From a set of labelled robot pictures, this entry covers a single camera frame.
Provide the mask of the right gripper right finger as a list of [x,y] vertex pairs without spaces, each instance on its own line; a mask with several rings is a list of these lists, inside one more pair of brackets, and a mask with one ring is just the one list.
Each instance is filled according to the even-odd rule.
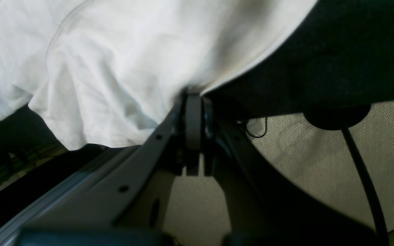
[[222,187],[232,232],[224,246],[377,246],[378,235],[314,199],[275,169],[203,98],[206,158]]

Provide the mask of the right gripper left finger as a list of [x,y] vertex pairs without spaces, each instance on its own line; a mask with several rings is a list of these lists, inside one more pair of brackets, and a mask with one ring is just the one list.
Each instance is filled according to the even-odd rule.
[[170,246],[176,176],[197,176],[203,103],[181,96],[143,145],[107,149],[0,229],[0,246]]

